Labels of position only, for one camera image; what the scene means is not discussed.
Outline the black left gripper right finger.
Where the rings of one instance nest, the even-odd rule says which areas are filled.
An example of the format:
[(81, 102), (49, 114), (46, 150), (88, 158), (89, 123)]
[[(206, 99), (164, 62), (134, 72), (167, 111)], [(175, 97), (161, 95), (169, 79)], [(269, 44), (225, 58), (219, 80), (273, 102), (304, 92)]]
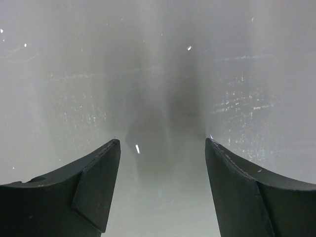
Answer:
[(205, 160), (222, 237), (314, 237), (316, 186), (256, 165), (205, 140)]

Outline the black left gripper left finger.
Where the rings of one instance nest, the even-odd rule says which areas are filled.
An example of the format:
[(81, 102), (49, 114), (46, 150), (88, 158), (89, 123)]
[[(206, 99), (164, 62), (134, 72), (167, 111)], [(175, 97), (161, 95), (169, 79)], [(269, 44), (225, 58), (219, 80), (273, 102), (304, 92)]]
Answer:
[(106, 231), (120, 162), (112, 139), (28, 182), (0, 187), (3, 237), (99, 237)]

